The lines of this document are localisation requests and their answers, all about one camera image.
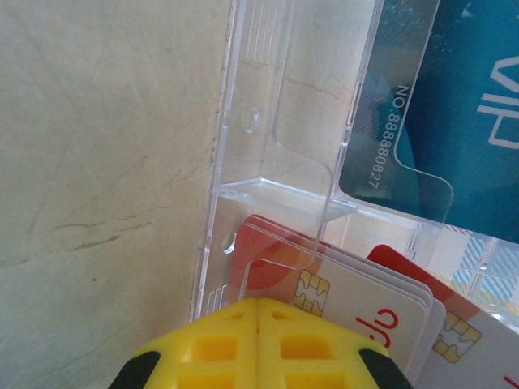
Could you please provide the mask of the red cards stack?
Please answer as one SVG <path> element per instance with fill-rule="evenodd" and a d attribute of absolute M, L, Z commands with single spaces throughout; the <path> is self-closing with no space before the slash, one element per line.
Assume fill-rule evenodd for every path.
<path fill-rule="evenodd" d="M 415 389 L 519 389 L 519 333 L 389 246 L 367 258 L 422 282 L 446 309 Z"/>

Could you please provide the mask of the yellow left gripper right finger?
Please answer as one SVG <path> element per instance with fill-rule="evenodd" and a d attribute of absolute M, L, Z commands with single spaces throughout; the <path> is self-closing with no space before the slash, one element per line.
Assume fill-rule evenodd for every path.
<path fill-rule="evenodd" d="M 258 300 L 258 389 L 414 389 L 376 341 Z"/>

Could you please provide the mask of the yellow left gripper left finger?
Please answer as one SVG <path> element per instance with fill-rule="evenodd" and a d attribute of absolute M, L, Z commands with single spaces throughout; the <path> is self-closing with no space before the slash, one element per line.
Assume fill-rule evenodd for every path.
<path fill-rule="evenodd" d="M 257 301 L 246 299 L 141 347 L 108 389 L 257 389 Z"/>

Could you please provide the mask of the clear acrylic card box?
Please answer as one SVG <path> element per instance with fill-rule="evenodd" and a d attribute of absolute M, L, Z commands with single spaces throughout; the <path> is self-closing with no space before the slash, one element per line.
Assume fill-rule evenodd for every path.
<path fill-rule="evenodd" d="M 389 246 L 519 333 L 519 244 L 339 186 L 383 5 L 233 0 L 191 319 L 232 304 L 235 234 L 258 215 L 362 259 Z"/>

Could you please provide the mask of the white orange cards stack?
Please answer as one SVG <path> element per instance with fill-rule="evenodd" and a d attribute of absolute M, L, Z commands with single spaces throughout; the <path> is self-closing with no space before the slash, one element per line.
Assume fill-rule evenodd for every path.
<path fill-rule="evenodd" d="M 238 227 L 225 299 L 271 298 L 382 344 L 416 383 L 446 310 L 425 284 L 252 215 Z"/>

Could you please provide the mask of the blue cards stack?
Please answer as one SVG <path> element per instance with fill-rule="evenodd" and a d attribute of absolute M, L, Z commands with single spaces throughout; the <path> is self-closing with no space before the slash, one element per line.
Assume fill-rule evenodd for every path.
<path fill-rule="evenodd" d="M 384 0 L 339 186 L 519 244 L 519 0 Z"/>

